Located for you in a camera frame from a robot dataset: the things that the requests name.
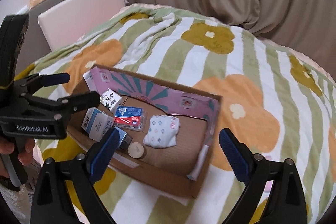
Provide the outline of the clear plastic floss pack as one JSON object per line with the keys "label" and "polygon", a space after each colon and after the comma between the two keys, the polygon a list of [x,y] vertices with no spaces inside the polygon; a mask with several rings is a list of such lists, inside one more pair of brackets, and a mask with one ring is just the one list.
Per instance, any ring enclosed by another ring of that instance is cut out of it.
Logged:
{"label": "clear plastic floss pack", "polygon": [[140,107],[119,106],[114,114],[114,125],[133,131],[142,131],[145,127],[146,111]]}

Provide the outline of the small blue metallic box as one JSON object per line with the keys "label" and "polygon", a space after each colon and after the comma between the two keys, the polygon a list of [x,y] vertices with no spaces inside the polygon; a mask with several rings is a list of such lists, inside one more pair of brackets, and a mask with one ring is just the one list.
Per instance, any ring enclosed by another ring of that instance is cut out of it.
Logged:
{"label": "small blue metallic box", "polygon": [[124,130],[115,127],[115,129],[119,132],[120,135],[120,142],[119,142],[119,149],[126,151],[129,147],[129,145],[131,144],[133,138]]}

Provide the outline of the white box black drawings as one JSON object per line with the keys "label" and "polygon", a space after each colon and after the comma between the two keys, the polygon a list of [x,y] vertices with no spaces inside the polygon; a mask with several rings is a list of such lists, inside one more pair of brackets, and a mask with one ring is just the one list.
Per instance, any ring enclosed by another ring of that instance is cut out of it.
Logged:
{"label": "white box black drawings", "polygon": [[101,94],[100,103],[111,113],[115,113],[117,108],[123,104],[123,98],[112,89],[107,89]]}

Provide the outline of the grey upholstered headboard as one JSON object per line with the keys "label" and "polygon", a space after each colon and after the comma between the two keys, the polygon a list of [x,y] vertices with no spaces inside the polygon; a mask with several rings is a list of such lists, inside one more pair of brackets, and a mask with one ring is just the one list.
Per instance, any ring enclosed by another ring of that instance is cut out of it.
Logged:
{"label": "grey upholstered headboard", "polygon": [[110,20],[125,0],[46,0],[32,8],[15,73]]}

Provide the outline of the striped floral fleece blanket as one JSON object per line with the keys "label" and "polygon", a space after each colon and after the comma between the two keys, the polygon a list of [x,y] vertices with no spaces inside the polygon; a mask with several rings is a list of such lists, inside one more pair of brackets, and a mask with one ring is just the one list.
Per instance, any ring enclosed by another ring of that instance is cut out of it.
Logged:
{"label": "striped floral fleece blanket", "polygon": [[[303,183],[307,223],[335,197],[335,83],[310,59],[250,32],[190,11],[131,5],[25,72],[68,72],[70,82],[37,96],[72,93],[105,65],[222,96],[218,127],[229,127],[267,159],[291,157]],[[107,170],[95,188],[117,223],[220,223],[243,191],[215,133],[214,155],[196,200],[182,201]]]}

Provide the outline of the brown cardboard box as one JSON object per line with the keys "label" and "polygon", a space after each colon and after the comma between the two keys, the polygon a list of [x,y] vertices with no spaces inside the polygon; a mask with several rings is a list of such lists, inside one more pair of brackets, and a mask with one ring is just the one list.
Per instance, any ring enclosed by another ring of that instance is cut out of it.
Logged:
{"label": "brown cardboard box", "polygon": [[195,88],[97,65],[73,94],[108,90],[122,96],[115,124],[144,151],[118,151],[116,170],[169,194],[196,198],[210,164],[221,97]]}

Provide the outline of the round wooden lid jar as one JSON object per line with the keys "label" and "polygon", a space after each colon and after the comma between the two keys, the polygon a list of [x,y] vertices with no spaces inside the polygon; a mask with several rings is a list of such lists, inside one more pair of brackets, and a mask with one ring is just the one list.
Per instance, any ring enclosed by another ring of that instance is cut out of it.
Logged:
{"label": "round wooden lid jar", "polygon": [[143,159],[146,156],[146,148],[142,143],[134,141],[127,148],[127,153],[133,159]]}

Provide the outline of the white patterned sock roll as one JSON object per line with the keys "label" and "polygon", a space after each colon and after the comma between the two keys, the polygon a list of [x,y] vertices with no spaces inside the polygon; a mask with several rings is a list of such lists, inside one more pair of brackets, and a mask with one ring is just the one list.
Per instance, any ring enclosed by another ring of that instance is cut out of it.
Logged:
{"label": "white patterned sock roll", "polygon": [[149,129],[143,139],[143,144],[152,148],[176,146],[180,125],[180,120],[174,116],[152,116],[149,122]]}

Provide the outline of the white blue carton box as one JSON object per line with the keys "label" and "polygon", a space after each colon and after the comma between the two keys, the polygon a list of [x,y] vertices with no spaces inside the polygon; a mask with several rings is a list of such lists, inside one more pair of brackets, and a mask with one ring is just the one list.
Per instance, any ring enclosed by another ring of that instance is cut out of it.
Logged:
{"label": "white blue carton box", "polygon": [[113,126],[114,118],[98,108],[89,108],[82,122],[82,129],[94,141],[100,141]]}

